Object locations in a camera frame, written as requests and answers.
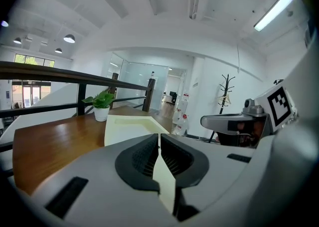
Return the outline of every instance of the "black slot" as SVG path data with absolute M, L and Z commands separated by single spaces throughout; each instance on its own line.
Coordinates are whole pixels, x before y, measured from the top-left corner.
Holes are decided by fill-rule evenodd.
M 88 182 L 85 178 L 72 178 L 45 208 L 57 217 L 63 218 Z
M 235 161 L 241 161 L 241 162 L 245 162 L 245 163 L 249 163 L 251 160 L 251 157 L 247 157 L 247 156 L 242 156 L 242 155 L 238 155 L 238 154 L 230 154 L 227 156 L 229 159 L 235 160 Z

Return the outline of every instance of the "coat rack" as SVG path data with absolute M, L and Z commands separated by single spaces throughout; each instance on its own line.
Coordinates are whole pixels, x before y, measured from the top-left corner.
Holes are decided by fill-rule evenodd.
M 227 75 L 227 78 L 226 78 L 224 75 L 222 75 L 222 76 L 223 76 L 223 77 L 225 78 L 225 80 L 226 80 L 226 85 L 223 86 L 223 85 L 220 84 L 220 86 L 222 86 L 222 87 L 224 88 L 224 89 L 220 88 L 222 91 L 224 91 L 224 95 L 222 96 L 223 102 L 222 102 L 221 104 L 218 103 L 219 105 L 221 105 L 219 114 L 222 114 L 222 112 L 223 112 L 223 110 L 224 110 L 224 106 L 228 106 L 228 105 L 225 105 L 225 102 L 226 102 L 225 99 L 227 98 L 227 92 L 232 92 L 232 90 L 229 90 L 229 89 L 235 87 L 235 86 L 228 87 L 230 80 L 231 80 L 231 79 L 234 79 L 235 76 L 234 76 L 233 78 L 230 78 L 230 79 L 229 79 L 229 74 Z M 209 143 L 211 143 L 211 140 L 213 139 L 214 134 L 215 134 L 215 131 L 213 131 L 213 133 L 211 134 L 211 137 L 210 137 L 210 139 L 209 139 Z

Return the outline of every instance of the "white flower pot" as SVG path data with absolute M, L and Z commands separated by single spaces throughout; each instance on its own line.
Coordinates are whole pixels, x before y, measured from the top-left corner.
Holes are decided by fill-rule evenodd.
M 106 121 L 110 111 L 110 106 L 108 108 L 95 108 L 94 115 L 97 121 Z

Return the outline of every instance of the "wooden floor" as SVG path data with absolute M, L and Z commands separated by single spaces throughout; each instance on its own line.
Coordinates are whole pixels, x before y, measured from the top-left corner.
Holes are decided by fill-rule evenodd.
M 121 102 L 113 103 L 113 108 L 117 108 L 117 107 L 121 107 L 121 106 L 125 106 L 125 105 L 131 106 L 131 107 L 136 106 L 136 104 L 133 104 L 129 101 L 121 101 Z M 156 114 L 156 115 L 168 118 L 168 119 L 172 119 L 173 114 L 174 114 L 174 105 L 162 102 L 159 111 L 150 108 L 149 113 Z

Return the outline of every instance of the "potted plant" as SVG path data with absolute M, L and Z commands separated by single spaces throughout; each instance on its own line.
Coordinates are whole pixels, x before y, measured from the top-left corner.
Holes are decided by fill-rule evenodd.
M 82 101 L 84 103 L 93 103 L 94 115 L 97 121 L 106 121 L 109 115 L 110 104 L 114 101 L 114 94 L 111 94 L 108 90 L 105 90 L 96 97 L 88 97 Z

